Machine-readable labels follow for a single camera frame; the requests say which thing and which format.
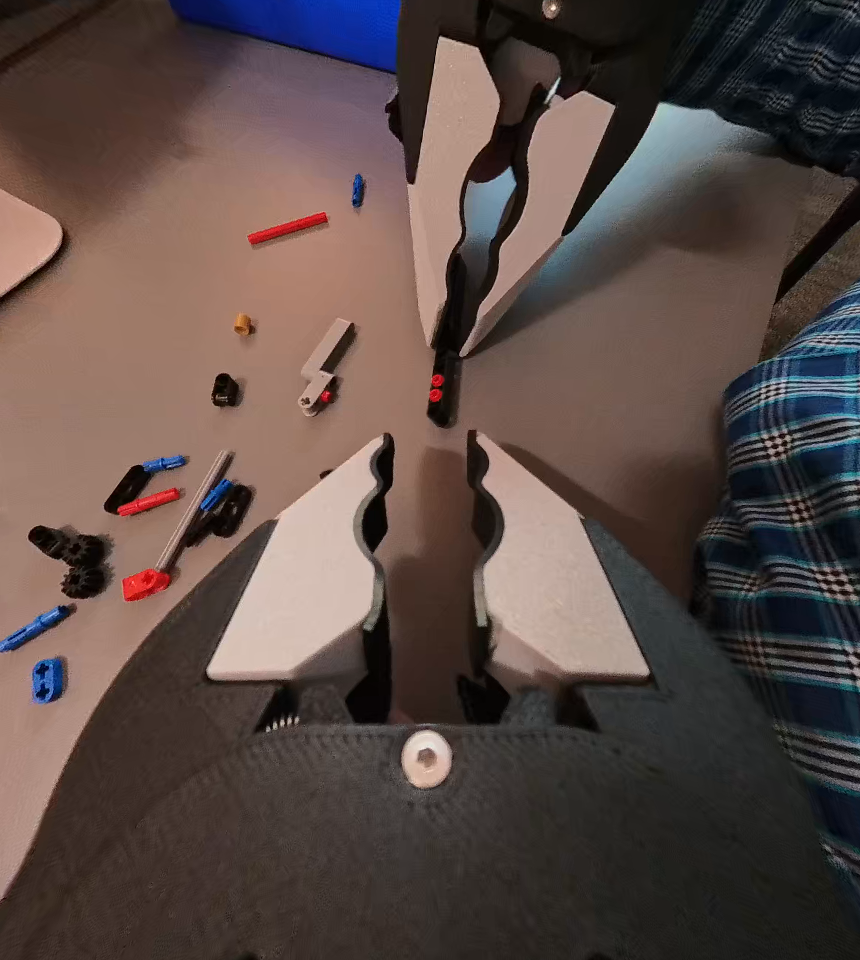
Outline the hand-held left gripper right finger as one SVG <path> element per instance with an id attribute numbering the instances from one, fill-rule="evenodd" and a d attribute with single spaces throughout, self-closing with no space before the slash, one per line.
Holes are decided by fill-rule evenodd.
<path id="1" fill-rule="evenodd" d="M 584 516 L 478 430 L 467 435 L 474 674 L 497 683 L 644 683 L 651 669 Z"/>

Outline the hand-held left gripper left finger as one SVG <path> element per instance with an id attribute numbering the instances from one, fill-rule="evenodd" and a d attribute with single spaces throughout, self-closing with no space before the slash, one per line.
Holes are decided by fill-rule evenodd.
<path id="1" fill-rule="evenodd" d="M 215 682 L 358 683 L 385 608 L 375 549 L 386 534 L 394 440 L 384 433 L 270 523 L 268 540 L 206 667 Z"/>

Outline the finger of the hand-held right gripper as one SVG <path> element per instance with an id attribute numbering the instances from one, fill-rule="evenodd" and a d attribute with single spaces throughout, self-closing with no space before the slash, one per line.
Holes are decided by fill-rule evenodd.
<path id="1" fill-rule="evenodd" d="M 408 185 L 416 300 L 429 347 L 445 311 L 450 260 L 464 236 L 462 199 L 469 170 L 492 138 L 499 109 L 499 93 L 480 49 L 440 38 L 419 159 Z"/>
<path id="2" fill-rule="evenodd" d="M 484 341 L 561 243 L 614 113 L 614 104 L 580 91 L 567 99 L 554 97 L 535 120 L 510 216 L 494 237 L 483 298 L 461 357 Z"/>

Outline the long black lego beam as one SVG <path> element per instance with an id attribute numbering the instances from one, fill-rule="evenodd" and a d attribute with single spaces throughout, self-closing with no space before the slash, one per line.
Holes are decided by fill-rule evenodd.
<path id="1" fill-rule="evenodd" d="M 434 363 L 428 393 L 427 417 L 436 426 L 448 427 L 456 408 L 462 321 L 467 270 L 460 253 L 454 253 L 447 271 L 447 297 L 434 340 Z"/>

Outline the grey lego liftarm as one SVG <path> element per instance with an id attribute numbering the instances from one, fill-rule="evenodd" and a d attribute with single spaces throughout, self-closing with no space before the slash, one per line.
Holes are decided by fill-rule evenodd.
<path id="1" fill-rule="evenodd" d="M 305 417 L 316 416 L 332 402 L 337 390 L 337 367 L 355 335 L 354 323 L 336 318 L 304 363 L 301 376 L 306 386 L 297 405 Z"/>

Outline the long grey lego axle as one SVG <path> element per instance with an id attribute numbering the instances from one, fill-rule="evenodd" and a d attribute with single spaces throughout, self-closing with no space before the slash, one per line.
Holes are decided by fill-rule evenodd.
<path id="1" fill-rule="evenodd" d="M 207 498 L 210 491 L 218 485 L 226 474 L 229 465 L 234 458 L 234 451 L 229 449 L 220 450 L 214 462 L 210 465 L 203 479 L 199 483 L 196 491 L 188 501 L 183 516 L 178 522 L 167 544 L 158 557 L 153 569 L 160 573 L 168 573 L 175 564 L 176 558 L 182 551 L 186 538 L 191 527 L 196 522 L 196 517 L 200 513 L 200 507 Z"/>

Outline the red lego connector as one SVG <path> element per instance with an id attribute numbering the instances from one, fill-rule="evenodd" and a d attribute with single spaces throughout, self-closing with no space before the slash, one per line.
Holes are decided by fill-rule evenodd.
<path id="1" fill-rule="evenodd" d="M 127 603 L 138 602 L 166 590 L 171 583 L 171 575 L 165 570 L 147 568 L 136 574 L 124 577 L 122 595 Z"/>

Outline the red lego axle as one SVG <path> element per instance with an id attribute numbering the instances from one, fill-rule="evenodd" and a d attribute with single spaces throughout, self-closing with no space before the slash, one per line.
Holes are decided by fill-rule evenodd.
<path id="1" fill-rule="evenodd" d="M 280 222 L 264 229 L 253 231 L 246 235 L 247 243 L 252 246 L 260 246 L 277 239 L 281 239 L 292 234 L 301 234 L 318 227 L 327 225 L 329 222 L 328 214 L 325 211 L 313 213 L 304 217 L 293 219 L 291 221 Z"/>

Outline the red lego pin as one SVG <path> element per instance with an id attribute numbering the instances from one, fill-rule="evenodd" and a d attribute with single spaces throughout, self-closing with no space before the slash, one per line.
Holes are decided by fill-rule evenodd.
<path id="1" fill-rule="evenodd" d="M 139 498 L 137 497 L 125 502 L 117 507 L 116 514 L 122 518 L 133 517 L 134 515 L 142 514 L 178 501 L 180 498 L 181 491 L 176 487 L 170 487 L 169 489 L 162 489 L 154 494 L 140 496 Z"/>

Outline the black thin lego liftarm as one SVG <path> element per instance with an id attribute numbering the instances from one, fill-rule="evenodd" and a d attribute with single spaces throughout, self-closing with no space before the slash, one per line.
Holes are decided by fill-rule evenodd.
<path id="1" fill-rule="evenodd" d="M 132 465 L 104 501 L 103 510 L 108 514 L 117 514 L 121 506 L 136 500 L 142 494 L 150 478 L 151 474 L 141 463 Z"/>

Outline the long blue lego pin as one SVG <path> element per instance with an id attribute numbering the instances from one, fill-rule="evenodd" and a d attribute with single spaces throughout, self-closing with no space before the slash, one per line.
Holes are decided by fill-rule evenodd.
<path id="1" fill-rule="evenodd" d="M 26 625 L 0 640 L 0 654 L 14 652 L 32 642 L 66 620 L 73 611 L 69 605 L 57 605 L 40 613 Z"/>

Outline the blue storage bin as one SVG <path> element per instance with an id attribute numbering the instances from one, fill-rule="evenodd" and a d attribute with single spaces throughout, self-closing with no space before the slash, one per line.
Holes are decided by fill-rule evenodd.
<path id="1" fill-rule="evenodd" d="M 171 1 L 189 22 L 393 73 L 399 1 Z"/>

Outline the person in plaid shirt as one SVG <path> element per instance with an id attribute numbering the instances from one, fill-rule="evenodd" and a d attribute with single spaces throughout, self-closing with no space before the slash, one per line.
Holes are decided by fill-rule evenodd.
<path id="1" fill-rule="evenodd" d="M 860 278 L 724 392 L 691 610 L 748 678 L 860 915 Z"/>

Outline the dark furniture leg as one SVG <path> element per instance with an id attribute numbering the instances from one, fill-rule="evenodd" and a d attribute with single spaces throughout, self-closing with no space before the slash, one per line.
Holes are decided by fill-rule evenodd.
<path id="1" fill-rule="evenodd" d="M 858 222 L 860 183 L 849 191 L 831 216 L 784 268 L 774 302 L 779 303 Z"/>

